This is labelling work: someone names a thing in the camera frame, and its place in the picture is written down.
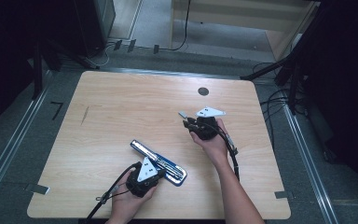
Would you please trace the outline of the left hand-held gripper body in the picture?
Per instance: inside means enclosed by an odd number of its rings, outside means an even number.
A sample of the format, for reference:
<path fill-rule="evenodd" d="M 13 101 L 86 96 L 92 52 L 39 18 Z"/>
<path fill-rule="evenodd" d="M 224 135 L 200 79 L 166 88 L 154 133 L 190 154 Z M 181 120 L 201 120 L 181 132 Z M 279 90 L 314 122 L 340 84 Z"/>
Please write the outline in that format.
<path fill-rule="evenodd" d="M 135 170 L 127 178 L 127 189 L 133 195 L 143 198 L 148 191 L 158 184 L 160 180 L 158 178 L 158 171 L 159 169 L 157 169 L 154 163 L 145 157 L 143 162 L 135 164 Z"/>

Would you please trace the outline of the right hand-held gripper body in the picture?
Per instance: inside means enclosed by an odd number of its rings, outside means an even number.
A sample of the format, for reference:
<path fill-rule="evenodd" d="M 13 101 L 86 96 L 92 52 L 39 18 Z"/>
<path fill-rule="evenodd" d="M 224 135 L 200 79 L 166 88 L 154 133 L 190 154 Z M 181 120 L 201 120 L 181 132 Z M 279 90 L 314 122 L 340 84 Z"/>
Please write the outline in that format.
<path fill-rule="evenodd" d="M 201 140 L 210 140 L 218 134 L 218 124 L 216 116 L 224 116 L 225 111 L 209 106 L 204 107 L 196 113 L 194 133 Z"/>

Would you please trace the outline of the blue stapler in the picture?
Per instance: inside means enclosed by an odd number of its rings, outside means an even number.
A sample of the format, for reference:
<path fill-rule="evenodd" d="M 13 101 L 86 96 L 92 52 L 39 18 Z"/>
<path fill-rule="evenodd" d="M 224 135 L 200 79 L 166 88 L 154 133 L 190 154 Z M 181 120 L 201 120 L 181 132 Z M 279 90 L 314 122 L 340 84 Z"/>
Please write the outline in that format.
<path fill-rule="evenodd" d="M 151 160 L 155 164 L 157 169 L 165 169 L 165 178 L 173 185 L 175 185 L 176 187 L 180 187 L 183 185 L 187 178 L 187 172 L 184 168 L 154 152 L 138 140 L 132 140 L 130 142 L 130 146 L 142 155 L 146 156 L 149 160 Z"/>

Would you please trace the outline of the person's right hand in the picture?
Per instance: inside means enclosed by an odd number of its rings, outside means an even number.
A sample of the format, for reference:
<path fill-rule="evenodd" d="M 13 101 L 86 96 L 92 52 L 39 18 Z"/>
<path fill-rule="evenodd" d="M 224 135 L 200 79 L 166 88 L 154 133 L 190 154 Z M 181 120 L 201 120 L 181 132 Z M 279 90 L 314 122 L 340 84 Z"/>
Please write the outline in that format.
<path fill-rule="evenodd" d="M 189 134 L 193 141 L 197 145 L 201 146 L 215 167 L 229 165 L 227 158 L 227 145 L 223 137 L 217 135 L 210 140 L 201 140 L 194 132 L 190 132 Z"/>

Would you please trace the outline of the person's left hand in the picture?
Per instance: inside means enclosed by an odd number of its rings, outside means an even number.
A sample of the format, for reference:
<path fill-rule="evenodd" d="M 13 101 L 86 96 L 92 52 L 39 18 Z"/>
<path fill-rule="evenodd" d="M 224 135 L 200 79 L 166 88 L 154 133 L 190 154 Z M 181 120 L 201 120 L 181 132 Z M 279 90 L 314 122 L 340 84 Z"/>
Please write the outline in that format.
<path fill-rule="evenodd" d="M 121 220 L 133 219 L 140 208 L 153 197 L 156 189 L 156 187 L 153 187 L 143 198 L 139 198 L 130 193 L 126 186 L 119 187 L 116 196 L 112 200 L 110 218 Z"/>

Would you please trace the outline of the black metal stand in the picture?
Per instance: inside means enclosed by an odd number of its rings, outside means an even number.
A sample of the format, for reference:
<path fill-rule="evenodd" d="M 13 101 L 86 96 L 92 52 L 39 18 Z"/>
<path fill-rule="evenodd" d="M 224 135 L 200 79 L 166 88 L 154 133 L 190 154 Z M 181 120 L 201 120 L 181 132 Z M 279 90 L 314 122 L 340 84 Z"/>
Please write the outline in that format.
<path fill-rule="evenodd" d="M 79 56 L 74 54 L 71 50 L 60 45 L 58 42 L 46 38 L 38 38 L 34 44 L 34 60 L 33 60 L 33 71 L 34 71 L 34 94 L 32 99 L 35 100 L 43 90 L 43 66 L 42 60 L 45 60 L 47 66 L 54 70 L 60 71 L 62 63 L 58 57 L 61 53 L 76 63 L 82 65 L 86 69 L 98 70 L 99 65 L 91 65 Z"/>
<path fill-rule="evenodd" d="M 276 63 L 272 63 L 261 70 L 253 72 L 251 75 L 241 76 L 241 80 L 253 81 L 269 72 L 280 69 L 278 75 L 274 78 L 274 82 L 278 86 L 285 85 L 287 81 L 290 82 L 288 106 L 291 113 L 294 115 L 296 113 L 296 93 L 300 80 L 300 66 L 296 60 L 297 56 L 298 51 L 297 49 L 294 49 L 286 57 Z"/>

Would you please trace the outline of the pale wooden furniture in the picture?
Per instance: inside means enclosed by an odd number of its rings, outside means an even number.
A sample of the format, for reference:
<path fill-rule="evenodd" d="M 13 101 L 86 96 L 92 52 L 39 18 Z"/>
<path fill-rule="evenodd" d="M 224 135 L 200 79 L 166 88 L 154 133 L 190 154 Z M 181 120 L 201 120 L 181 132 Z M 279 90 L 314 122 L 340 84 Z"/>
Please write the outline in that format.
<path fill-rule="evenodd" d="M 316 0 L 191 0 L 188 19 L 266 30 L 279 61 L 308 28 L 317 6 Z"/>

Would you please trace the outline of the grey tape piece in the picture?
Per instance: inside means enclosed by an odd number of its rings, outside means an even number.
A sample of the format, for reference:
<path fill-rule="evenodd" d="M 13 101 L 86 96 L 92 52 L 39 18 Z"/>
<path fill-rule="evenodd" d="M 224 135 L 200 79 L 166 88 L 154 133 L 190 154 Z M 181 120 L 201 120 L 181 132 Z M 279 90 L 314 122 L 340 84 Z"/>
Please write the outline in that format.
<path fill-rule="evenodd" d="M 49 192 L 49 187 L 41 186 L 38 184 L 27 184 L 24 189 L 32 193 L 38 193 L 42 195 L 46 195 Z"/>
<path fill-rule="evenodd" d="M 288 200 L 292 200 L 294 198 L 294 195 L 293 195 L 293 193 L 291 191 L 286 191 L 286 190 L 284 190 L 284 191 L 275 191 L 274 194 L 275 194 L 275 197 L 277 199 L 285 198 L 285 199 L 288 199 Z"/>

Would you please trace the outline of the dark cabinet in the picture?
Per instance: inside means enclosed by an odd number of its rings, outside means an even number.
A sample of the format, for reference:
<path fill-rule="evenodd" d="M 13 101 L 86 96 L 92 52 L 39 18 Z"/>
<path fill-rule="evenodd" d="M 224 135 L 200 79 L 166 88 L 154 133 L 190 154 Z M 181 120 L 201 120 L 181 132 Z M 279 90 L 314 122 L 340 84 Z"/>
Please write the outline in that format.
<path fill-rule="evenodd" d="M 73 0 L 79 24 L 79 54 L 91 56 L 102 50 L 116 18 L 114 0 Z"/>

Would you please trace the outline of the metal floor rail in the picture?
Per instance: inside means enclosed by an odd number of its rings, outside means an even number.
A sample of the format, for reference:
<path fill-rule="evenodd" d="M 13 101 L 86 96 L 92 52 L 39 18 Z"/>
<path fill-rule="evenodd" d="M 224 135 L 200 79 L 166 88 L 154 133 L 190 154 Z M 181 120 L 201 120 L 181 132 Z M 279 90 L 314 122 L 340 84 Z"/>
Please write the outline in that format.
<path fill-rule="evenodd" d="M 0 155 L 0 182 L 3 179 L 8 166 L 10 165 L 11 161 L 13 160 L 23 137 L 27 134 L 28 129 L 32 122 L 34 121 L 34 117 L 39 111 L 40 106 L 43 104 L 48 88 L 52 79 L 54 78 L 54 74 L 48 70 L 43 76 L 43 81 L 46 82 L 46 86 L 42 88 L 42 91 L 39 95 L 31 101 L 28 105 L 27 110 L 25 111 L 24 115 L 21 117 L 19 124 L 16 126 L 14 133 L 8 139 L 3 152 Z"/>
<path fill-rule="evenodd" d="M 336 212 L 331 203 L 330 197 L 326 191 L 324 183 L 319 175 L 314 160 L 310 154 L 308 144 L 301 131 L 295 115 L 292 114 L 289 107 L 284 107 L 284 113 L 295 138 L 296 146 L 299 150 L 300 157 L 305 166 L 312 190 L 314 192 L 317 204 L 321 210 L 325 224 L 339 224 Z"/>

